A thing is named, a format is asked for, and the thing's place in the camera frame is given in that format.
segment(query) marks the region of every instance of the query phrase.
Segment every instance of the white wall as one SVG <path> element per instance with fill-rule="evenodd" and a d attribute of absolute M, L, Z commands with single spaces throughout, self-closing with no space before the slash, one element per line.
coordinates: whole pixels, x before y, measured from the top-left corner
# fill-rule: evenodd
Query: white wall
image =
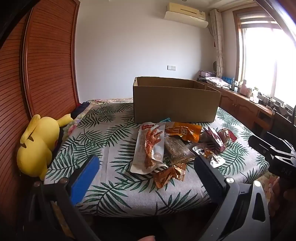
<path fill-rule="evenodd" d="M 132 97 L 137 76 L 195 79 L 200 69 L 213 69 L 209 29 L 164 20 L 169 0 L 80 1 L 75 42 L 80 102 Z"/>

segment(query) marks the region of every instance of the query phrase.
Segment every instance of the bed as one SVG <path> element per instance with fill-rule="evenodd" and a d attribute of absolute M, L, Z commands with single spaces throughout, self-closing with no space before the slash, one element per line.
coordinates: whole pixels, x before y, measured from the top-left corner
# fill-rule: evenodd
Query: bed
<path fill-rule="evenodd" d="M 139 127 L 133 121 L 132 99 L 90 102 L 68 126 L 66 140 L 49 167 L 45 184 L 69 177 L 87 156 L 94 154 L 99 156 L 101 166 L 84 199 L 77 204 L 82 213 L 108 217 L 152 216 L 209 202 L 193 162 L 187 164 L 183 182 L 171 179 L 161 189 L 156 188 L 151 174 L 128 171 Z M 219 170 L 224 176 L 250 183 L 267 171 L 268 162 L 248 145 L 252 132 L 223 109 L 218 107 L 214 122 L 197 124 L 214 129 L 229 128 L 238 137 L 221 153 L 226 163 Z M 169 164 L 170 160 L 166 157 L 164 162 Z"/>

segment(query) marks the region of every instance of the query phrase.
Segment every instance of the air conditioner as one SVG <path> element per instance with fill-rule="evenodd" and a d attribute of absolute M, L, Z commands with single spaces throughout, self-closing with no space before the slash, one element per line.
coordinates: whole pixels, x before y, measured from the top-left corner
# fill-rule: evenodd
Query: air conditioner
<path fill-rule="evenodd" d="M 182 13 L 188 16 L 199 18 L 205 21 L 205 12 L 199 11 L 198 9 L 187 7 L 177 3 L 169 3 L 168 11 Z"/>
<path fill-rule="evenodd" d="M 168 10 L 165 13 L 164 19 L 199 28 L 206 28 L 209 24 L 205 20 L 205 12 L 176 3 L 168 4 Z"/>

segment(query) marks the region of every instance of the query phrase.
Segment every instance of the pink snack package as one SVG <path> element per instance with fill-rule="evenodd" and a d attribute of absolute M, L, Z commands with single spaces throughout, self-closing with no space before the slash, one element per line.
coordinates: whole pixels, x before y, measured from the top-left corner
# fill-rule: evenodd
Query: pink snack package
<path fill-rule="evenodd" d="M 237 140 L 237 137 L 232 133 L 232 131 L 226 128 L 219 130 L 217 134 L 221 138 L 225 147 L 228 147 L 231 143 Z"/>
<path fill-rule="evenodd" d="M 209 137 L 211 142 L 214 144 L 215 149 L 218 152 L 222 152 L 225 150 L 225 145 L 224 145 L 223 141 L 221 140 L 218 133 L 213 128 L 211 128 L 209 126 L 208 129 L 204 130 L 204 132 L 207 134 L 207 136 Z"/>

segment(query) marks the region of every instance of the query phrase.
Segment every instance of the window blind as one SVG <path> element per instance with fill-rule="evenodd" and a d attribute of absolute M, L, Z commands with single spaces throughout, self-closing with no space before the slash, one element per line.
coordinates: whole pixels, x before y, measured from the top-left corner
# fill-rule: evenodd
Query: window blind
<path fill-rule="evenodd" d="M 281 29 L 278 23 L 264 11 L 253 11 L 239 14 L 241 28 L 277 28 Z"/>

